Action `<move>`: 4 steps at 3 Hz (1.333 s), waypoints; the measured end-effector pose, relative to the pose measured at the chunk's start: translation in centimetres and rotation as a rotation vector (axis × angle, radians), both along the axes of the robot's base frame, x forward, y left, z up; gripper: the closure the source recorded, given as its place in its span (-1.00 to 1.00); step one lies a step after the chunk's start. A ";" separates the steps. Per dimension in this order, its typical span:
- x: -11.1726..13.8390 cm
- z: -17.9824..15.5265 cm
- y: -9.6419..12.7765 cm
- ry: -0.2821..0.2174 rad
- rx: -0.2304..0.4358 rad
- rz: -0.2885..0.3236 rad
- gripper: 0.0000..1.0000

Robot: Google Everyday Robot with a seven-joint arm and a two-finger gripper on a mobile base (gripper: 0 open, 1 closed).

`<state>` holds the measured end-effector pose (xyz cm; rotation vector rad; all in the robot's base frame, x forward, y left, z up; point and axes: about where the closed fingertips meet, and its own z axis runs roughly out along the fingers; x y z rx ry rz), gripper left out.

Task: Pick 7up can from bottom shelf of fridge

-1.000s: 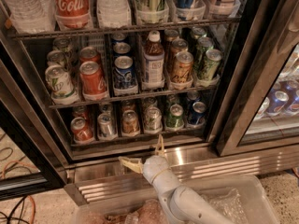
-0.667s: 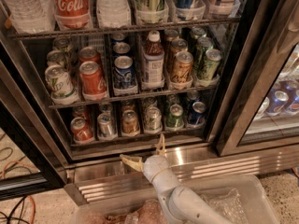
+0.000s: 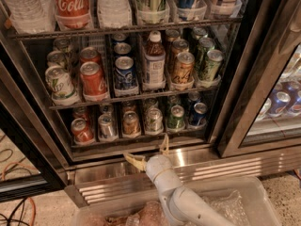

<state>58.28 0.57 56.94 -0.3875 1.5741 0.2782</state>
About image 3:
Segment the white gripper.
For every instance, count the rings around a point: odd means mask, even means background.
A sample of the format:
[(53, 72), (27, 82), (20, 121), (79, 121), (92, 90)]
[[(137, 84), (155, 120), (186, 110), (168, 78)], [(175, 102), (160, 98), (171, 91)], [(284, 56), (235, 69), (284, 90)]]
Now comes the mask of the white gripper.
[(123, 156), (128, 163), (133, 165), (138, 170), (146, 171), (146, 174), (153, 182), (160, 173), (172, 169), (170, 159), (165, 156), (169, 155), (168, 135), (164, 136), (163, 142), (159, 146), (159, 150), (161, 154), (152, 156), (148, 162), (146, 162), (146, 158), (143, 155), (125, 153)]

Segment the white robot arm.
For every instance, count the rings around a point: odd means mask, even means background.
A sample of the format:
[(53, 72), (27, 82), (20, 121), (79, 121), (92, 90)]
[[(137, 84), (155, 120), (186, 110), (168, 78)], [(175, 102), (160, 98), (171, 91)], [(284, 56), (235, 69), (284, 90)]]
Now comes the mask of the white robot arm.
[(195, 191), (186, 187), (168, 158), (169, 137), (165, 135), (160, 153), (146, 160), (142, 155), (124, 153), (127, 162), (145, 171), (155, 185), (163, 211), (171, 226), (192, 222), (197, 226), (235, 226), (218, 214)]

